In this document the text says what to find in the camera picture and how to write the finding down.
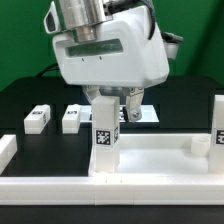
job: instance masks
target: small white box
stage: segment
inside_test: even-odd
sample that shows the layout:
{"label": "small white box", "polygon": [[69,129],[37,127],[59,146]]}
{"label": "small white box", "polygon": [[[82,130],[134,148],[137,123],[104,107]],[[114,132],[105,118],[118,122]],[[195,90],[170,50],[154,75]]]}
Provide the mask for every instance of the small white box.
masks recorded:
{"label": "small white box", "polygon": [[63,134],[77,134],[80,127],[81,106],[78,104],[68,106],[62,119]]}
{"label": "small white box", "polygon": [[49,105],[36,106],[24,120],[26,134],[40,134],[51,118]]}
{"label": "small white box", "polygon": [[0,140],[0,174],[17,152],[15,135],[4,135]]}

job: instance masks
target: qr code marker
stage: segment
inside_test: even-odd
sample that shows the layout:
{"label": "qr code marker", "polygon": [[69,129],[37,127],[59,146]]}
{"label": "qr code marker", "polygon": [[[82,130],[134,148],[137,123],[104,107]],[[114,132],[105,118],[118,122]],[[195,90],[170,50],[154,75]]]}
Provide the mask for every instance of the qr code marker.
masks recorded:
{"label": "qr code marker", "polygon": [[111,136],[109,131],[96,131],[96,144],[111,145]]}

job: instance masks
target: white object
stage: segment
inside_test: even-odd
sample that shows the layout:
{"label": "white object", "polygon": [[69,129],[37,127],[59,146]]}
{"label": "white object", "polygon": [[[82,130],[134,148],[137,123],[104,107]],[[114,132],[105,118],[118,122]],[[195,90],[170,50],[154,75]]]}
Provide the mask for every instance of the white object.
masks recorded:
{"label": "white object", "polygon": [[215,96],[209,171],[224,174],[224,95]]}
{"label": "white object", "polygon": [[62,129],[64,134],[77,134],[80,127],[81,106],[78,104],[67,107],[62,119]]}
{"label": "white object", "polygon": [[26,134],[40,134],[51,118],[49,105],[36,106],[24,120]]}
{"label": "white object", "polygon": [[94,170],[115,172],[119,163],[120,100],[98,96],[92,101]]}
{"label": "white object", "polygon": [[179,45],[176,43],[167,43],[164,41],[164,47],[166,50],[167,58],[175,60],[177,57],[177,52],[179,50]]}
{"label": "white object", "polygon": [[[72,32],[55,36],[53,46],[62,76],[68,84],[76,85],[147,88],[164,82],[169,73],[166,51],[158,25],[148,40],[150,29],[149,11],[141,6],[116,13],[112,21],[97,25],[98,39],[88,48],[90,43],[79,45]],[[92,55],[88,49],[96,48],[96,43],[102,51],[115,50]],[[69,54],[70,47],[74,55]]]}
{"label": "white object", "polygon": [[200,135],[192,138],[191,153],[195,156],[207,156],[211,145],[211,135]]}
{"label": "white object", "polygon": [[[126,122],[123,117],[123,111],[122,108],[124,106],[120,106],[120,122]],[[153,122],[157,123],[159,122],[159,119],[157,117],[156,111],[153,107],[153,105],[142,105],[142,119],[137,121],[138,123],[141,122]],[[81,123],[91,123],[92,122],[92,108],[91,106],[82,106],[81,113],[80,113],[80,120]]]}
{"label": "white object", "polygon": [[17,142],[15,135],[4,135],[0,139],[0,174],[4,171],[8,163],[17,152]]}
{"label": "white object", "polygon": [[[49,30],[48,25],[47,25],[48,20],[51,20],[51,22],[54,21],[53,22],[53,24],[54,24],[54,27],[53,27],[54,29],[53,30]],[[51,2],[50,9],[49,9],[47,15],[44,18],[44,27],[45,27],[45,31],[48,34],[54,34],[54,33],[58,33],[58,32],[61,31],[61,26],[60,26],[60,22],[59,22],[59,18],[58,18],[58,13],[57,13],[54,1]]]}
{"label": "white object", "polygon": [[224,175],[191,154],[200,135],[121,135],[117,173],[90,164],[95,177],[1,178],[0,205],[224,205]]}

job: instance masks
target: black label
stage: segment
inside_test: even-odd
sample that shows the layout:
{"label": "black label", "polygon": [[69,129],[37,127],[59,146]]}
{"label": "black label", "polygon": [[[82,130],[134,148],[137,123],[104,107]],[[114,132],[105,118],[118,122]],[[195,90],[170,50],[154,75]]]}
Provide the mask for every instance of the black label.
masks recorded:
{"label": "black label", "polygon": [[224,145],[224,130],[217,130],[216,144],[217,145]]}
{"label": "black label", "polygon": [[68,111],[67,114],[77,114],[78,112],[77,111]]}
{"label": "black label", "polygon": [[96,131],[96,144],[111,145],[111,136],[109,131]]}
{"label": "black label", "polygon": [[43,111],[34,111],[32,114],[33,115],[41,115],[43,113]]}

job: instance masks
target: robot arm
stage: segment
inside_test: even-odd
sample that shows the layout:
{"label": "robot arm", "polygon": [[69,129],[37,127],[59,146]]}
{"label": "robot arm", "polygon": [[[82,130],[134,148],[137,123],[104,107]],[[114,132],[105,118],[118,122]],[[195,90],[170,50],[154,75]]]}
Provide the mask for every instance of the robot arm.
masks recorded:
{"label": "robot arm", "polygon": [[90,103],[100,86],[122,87],[131,122],[141,119],[144,89],[166,80],[168,58],[183,41],[161,34],[150,0],[54,0],[44,24],[57,34],[53,46],[65,81],[82,85]]}

